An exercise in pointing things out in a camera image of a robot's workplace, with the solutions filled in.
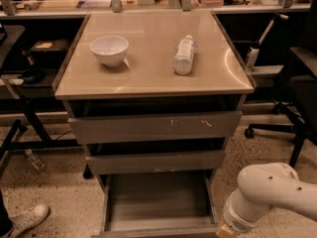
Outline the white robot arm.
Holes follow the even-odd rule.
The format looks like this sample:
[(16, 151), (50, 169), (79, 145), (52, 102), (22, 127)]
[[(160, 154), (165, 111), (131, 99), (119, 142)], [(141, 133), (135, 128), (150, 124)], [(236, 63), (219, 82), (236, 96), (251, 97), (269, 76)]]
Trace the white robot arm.
[(238, 238), (277, 208), (317, 220), (317, 185), (303, 182), (294, 168), (284, 163), (250, 165), (237, 176), (237, 188), (223, 207), (216, 235)]

